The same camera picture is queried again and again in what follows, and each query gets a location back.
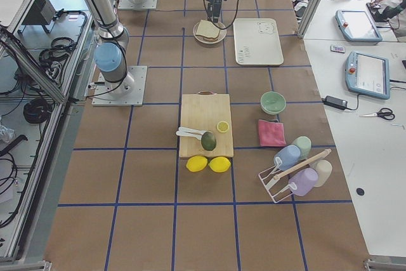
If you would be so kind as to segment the bread slice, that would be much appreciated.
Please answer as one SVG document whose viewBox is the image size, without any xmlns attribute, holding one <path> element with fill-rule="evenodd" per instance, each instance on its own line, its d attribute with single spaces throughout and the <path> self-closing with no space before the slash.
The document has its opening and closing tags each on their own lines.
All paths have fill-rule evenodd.
<svg viewBox="0 0 406 271">
<path fill-rule="evenodd" d="M 203 38 L 204 41 L 209 42 L 209 43 L 216 43 L 216 42 L 218 42 L 218 41 L 221 40 L 221 36 L 220 36 L 220 35 L 218 35 L 217 37 L 206 37 L 206 36 L 203 36 L 202 38 Z"/>
<path fill-rule="evenodd" d="M 217 26 L 215 26 L 215 24 L 213 24 L 210 21 L 207 20 L 201 20 L 198 24 L 197 24 L 197 29 L 195 31 L 195 34 L 197 36 L 206 36 L 206 37 L 217 37 L 220 33 L 220 29 L 217 28 Z"/>
</svg>

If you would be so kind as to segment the white round plate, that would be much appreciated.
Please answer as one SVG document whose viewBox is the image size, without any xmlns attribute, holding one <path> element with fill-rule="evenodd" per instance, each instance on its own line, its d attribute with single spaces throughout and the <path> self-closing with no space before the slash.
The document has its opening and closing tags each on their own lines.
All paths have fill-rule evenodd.
<svg viewBox="0 0 406 271">
<path fill-rule="evenodd" d="M 220 26 L 223 26 L 223 24 L 219 23 L 217 27 L 210 21 L 201 20 L 194 25 L 193 36 L 201 43 L 216 44 L 226 36 L 226 29 L 220 29 Z"/>
</svg>

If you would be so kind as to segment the bread slice under egg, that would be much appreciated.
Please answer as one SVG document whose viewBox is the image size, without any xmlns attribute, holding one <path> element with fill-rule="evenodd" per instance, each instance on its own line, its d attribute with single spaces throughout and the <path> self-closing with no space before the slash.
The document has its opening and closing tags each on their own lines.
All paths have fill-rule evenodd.
<svg viewBox="0 0 406 271">
<path fill-rule="evenodd" d="M 218 41 L 221 40 L 221 36 L 220 36 L 220 35 L 218 35 L 217 37 L 206 37 L 206 36 L 203 36 L 202 38 L 203 38 L 204 41 L 209 42 L 209 43 L 216 43 L 216 42 L 218 42 Z"/>
</svg>

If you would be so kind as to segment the cream bear tray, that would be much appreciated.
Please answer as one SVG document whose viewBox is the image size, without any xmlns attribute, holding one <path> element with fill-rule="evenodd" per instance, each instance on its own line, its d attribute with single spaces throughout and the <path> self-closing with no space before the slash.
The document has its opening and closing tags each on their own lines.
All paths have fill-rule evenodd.
<svg viewBox="0 0 406 271">
<path fill-rule="evenodd" d="M 277 23 L 272 18 L 237 18 L 233 23 L 236 63 L 280 66 L 284 62 Z"/>
</svg>

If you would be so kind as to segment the green bowl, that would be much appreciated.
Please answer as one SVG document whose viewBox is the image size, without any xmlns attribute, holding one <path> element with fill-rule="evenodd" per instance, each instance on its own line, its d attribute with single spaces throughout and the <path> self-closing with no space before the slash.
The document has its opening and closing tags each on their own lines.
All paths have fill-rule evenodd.
<svg viewBox="0 0 406 271">
<path fill-rule="evenodd" d="M 275 91 L 267 91 L 260 98 L 261 109 L 270 115 L 277 115 L 285 110 L 286 100 Z"/>
</svg>

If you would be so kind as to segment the white plastic spoon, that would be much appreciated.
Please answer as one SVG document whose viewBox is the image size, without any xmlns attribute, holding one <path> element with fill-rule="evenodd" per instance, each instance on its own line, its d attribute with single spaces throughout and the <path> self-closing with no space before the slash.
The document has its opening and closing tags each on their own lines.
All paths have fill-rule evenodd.
<svg viewBox="0 0 406 271">
<path fill-rule="evenodd" d="M 180 126 L 178 128 L 178 131 L 183 131 L 186 133 L 191 133 L 191 134 L 196 134 L 196 135 L 203 135 L 204 133 L 206 133 L 206 130 L 198 130 L 198 129 L 193 129 L 193 128 L 186 128 L 183 126 Z"/>
</svg>

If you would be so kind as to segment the white plastic fork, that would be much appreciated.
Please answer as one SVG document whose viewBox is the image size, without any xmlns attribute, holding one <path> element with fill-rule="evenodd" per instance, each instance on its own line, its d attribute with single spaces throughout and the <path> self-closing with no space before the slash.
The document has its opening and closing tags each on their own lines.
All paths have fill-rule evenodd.
<svg viewBox="0 0 406 271">
<path fill-rule="evenodd" d="M 201 135 L 201 134 L 189 133 L 189 132 L 180 131 L 180 130 L 178 130 L 178 131 L 176 132 L 176 135 L 177 135 L 177 136 L 185 136 L 185 137 L 196 138 L 196 139 L 198 139 L 199 141 L 201 141 L 201 139 L 202 139 L 202 135 Z"/>
</svg>

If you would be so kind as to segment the green avocado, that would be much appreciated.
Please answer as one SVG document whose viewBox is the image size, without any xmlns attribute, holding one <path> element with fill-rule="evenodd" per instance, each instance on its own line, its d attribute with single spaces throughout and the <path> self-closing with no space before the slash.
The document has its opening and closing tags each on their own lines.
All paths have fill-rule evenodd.
<svg viewBox="0 0 406 271">
<path fill-rule="evenodd" d="M 215 135 L 210 132 L 206 131 L 200 139 L 200 143 L 202 148 L 207 151 L 213 151 L 217 146 L 217 141 Z"/>
</svg>

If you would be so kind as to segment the far teach pendant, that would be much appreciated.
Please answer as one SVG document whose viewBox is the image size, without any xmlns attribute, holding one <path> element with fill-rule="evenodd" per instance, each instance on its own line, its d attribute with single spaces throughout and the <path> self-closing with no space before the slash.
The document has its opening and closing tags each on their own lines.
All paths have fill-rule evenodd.
<svg viewBox="0 0 406 271">
<path fill-rule="evenodd" d="M 379 43 L 382 36 L 365 11 L 337 10 L 335 19 L 344 38 L 355 43 Z"/>
</svg>

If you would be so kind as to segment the black power adapter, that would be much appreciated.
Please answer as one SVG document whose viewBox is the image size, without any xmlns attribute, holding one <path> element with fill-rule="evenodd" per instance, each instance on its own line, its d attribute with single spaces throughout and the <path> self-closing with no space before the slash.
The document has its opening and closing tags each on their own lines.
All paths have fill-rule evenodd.
<svg viewBox="0 0 406 271">
<path fill-rule="evenodd" d="M 346 100 L 329 95 L 326 95 L 324 98 L 322 98 L 322 102 L 326 106 L 330 106 L 339 110 L 346 110 L 348 105 L 348 102 Z"/>
</svg>

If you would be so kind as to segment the whole yellow lemon right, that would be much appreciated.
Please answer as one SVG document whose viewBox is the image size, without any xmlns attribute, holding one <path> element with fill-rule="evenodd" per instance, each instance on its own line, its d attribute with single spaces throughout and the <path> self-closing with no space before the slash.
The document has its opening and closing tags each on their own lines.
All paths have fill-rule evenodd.
<svg viewBox="0 0 406 271">
<path fill-rule="evenodd" d="M 229 170 L 231 162 L 228 158 L 219 156 L 210 160 L 209 167 L 216 173 L 224 173 Z"/>
</svg>

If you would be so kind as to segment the whole yellow lemon left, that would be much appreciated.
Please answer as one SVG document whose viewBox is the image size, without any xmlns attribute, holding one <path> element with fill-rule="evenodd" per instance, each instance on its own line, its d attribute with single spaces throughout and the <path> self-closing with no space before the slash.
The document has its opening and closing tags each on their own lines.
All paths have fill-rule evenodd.
<svg viewBox="0 0 406 271">
<path fill-rule="evenodd" d="M 196 173 L 206 168 L 208 164 L 207 157 L 202 155 L 195 155 L 190 157 L 186 163 L 186 168 L 190 172 Z"/>
</svg>

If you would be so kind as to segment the green cup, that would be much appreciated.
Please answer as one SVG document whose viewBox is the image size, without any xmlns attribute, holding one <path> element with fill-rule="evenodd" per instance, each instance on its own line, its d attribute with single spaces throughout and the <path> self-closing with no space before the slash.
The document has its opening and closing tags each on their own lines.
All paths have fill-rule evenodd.
<svg viewBox="0 0 406 271">
<path fill-rule="evenodd" d="M 300 150 L 299 160 L 304 160 L 308 157 L 311 150 L 311 140 L 307 136 L 299 136 L 292 141 L 292 145 L 295 145 Z"/>
</svg>

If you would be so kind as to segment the near teach pendant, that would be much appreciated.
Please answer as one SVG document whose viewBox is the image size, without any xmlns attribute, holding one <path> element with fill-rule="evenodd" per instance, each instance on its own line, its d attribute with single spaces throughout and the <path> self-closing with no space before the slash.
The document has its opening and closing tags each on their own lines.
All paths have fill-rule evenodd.
<svg viewBox="0 0 406 271">
<path fill-rule="evenodd" d="M 352 51 L 346 60 L 344 78 L 351 92 L 382 100 L 390 99 L 387 58 Z"/>
</svg>

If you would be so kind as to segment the purple cup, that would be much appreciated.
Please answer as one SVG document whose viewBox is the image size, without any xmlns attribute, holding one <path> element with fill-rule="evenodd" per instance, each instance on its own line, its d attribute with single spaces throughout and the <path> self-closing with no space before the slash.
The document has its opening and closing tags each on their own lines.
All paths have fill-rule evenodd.
<svg viewBox="0 0 406 271">
<path fill-rule="evenodd" d="M 306 195 L 318 181 L 318 174 L 312 168 L 305 168 L 289 179 L 288 187 L 294 195 Z"/>
</svg>

